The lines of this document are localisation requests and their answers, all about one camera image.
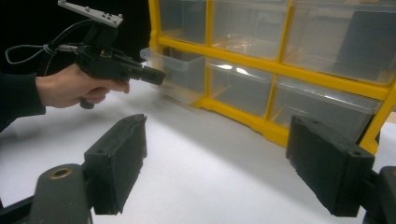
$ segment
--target yellow frame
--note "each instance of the yellow frame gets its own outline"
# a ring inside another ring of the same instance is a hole
[[[286,22],[282,34],[280,51],[275,61],[252,58],[245,55],[225,51],[222,49],[214,49],[211,46],[211,21],[212,21],[212,0],[206,0],[206,37],[205,45],[195,45],[163,36],[161,33],[159,0],[148,0],[150,19],[151,19],[151,35],[149,45],[166,46],[181,49],[189,52],[199,53],[208,57],[222,59],[231,63],[238,63],[244,66],[262,69],[277,75],[293,77],[323,87],[329,87],[339,91],[346,91],[365,97],[370,97],[382,102],[377,113],[374,115],[368,129],[360,141],[360,147],[372,154],[377,152],[378,143],[375,138],[380,132],[383,124],[386,122],[392,108],[396,106],[396,78],[388,86],[378,86],[375,84],[358,82],[342,77],[328,76],[301,68],[288,66],[282,63],[282,55],[285,50],[289,27],[292,20],[294,7],[289,4]],[[271,122],[268,118],[269,111],[273,101],[274,89],[271,88],[268,106],[263,117],[250,115],[249,113],[235,109],[221,102],[215,101],[208,97],[208,73],[206,72],[205,96],[194,102],[192,106],[215,111],[230,119],[237,120],[246,124],[251,129],[261,133],[266,139],[281,145],[287,146],[289,130]]]

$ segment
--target screw hole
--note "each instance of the screw hole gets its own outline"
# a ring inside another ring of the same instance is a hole
[[[64,178],[72,173],[72,170],[69,168],[61,168],[59,170],[56,170],[55,172],[52,173],[50,176],[51,179],[61,179]]]

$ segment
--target black background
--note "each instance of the black background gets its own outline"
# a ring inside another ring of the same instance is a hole
[[[142,62],[141,49],[149,45],[149,1],[148,0],[69,0],[68,3],[90,7],[111,14],[122,14],[123,22],[113,48]],[[29,63],[11,65],[6,61],[5,50],[17,45],[48,44],[70,25],[88,19],[69,9],[59,7],[57,0],[1,0],[0,1],[0,69],[4,73],[25,74],[35,72],[41,60],[39,55]],[[80,42],[89,27],[76,30],[67,41]],[[38,49],[16,49],[11,51],[13,62],[26,59]],[[74,61],[73,53],[58,51],[49,66],[54,73]]]

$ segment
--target black device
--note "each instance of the black device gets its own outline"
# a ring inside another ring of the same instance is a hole
[[[84,153],[84,163],[49,169],[35,195],[0,209],[2,224],[91,224],[97,215],[121,213],[147,157],[146,117],[119,120]]]
[[[372,170],[375,156],[323,123],[293,116],[286,157],[318,200],[337,217],[396,223],[396,166]]]
[[[58,1],[58,5],[87,16],[89,19],[68,27],[45,47],[45,55],[37,70],[39,76],[47,74],[52,57],[57,49],[61,49],[75,52],[75,63],[90,76],[119,81],[126,81],[130,78],[141,79],[154,85],[163,83],[164,72],[143,66],[121,50],[111,47],[117,38],[118,27],[123,20],[122,15],[112,15],[89,7],[81,7],[67,3],[65,0]],[[87,25],[90,25],[91,29],[81,43],[63,43],[65,36]],[[93,108],[93,104],[84,99],[81,100],[80,105],[86,109]]]

